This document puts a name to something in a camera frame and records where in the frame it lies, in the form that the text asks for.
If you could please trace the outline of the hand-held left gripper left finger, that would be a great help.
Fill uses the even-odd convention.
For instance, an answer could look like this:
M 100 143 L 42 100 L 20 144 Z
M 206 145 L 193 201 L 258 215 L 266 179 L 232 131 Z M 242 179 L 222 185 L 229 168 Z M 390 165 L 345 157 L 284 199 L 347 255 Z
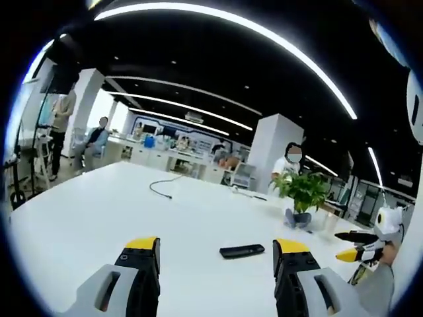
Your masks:
M 77 289 L 65 316 L 156 316 L 160 295 L 157 236 L 127 243 L 115 264 L 106 264 Z

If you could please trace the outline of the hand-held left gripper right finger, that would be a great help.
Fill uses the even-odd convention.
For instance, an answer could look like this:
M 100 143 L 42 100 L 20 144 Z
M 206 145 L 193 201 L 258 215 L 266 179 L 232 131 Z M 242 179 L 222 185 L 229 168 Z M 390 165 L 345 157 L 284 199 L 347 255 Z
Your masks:
M 367 316 L 357 292 L 330 268 L 321 268 L 306 245 L 272 242 L 278 316 Z

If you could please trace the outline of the person's right hand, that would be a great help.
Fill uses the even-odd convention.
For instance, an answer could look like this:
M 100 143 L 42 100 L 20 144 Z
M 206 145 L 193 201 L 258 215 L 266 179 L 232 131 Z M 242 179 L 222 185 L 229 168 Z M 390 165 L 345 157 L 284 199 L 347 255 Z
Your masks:
M 398 253 L 398 249 L 393 242 L 388 242 L 384 245 L 382 249 L 382 255 L 379 259 L 381 264 L 386 264 L 392 266 L 396 256 Z

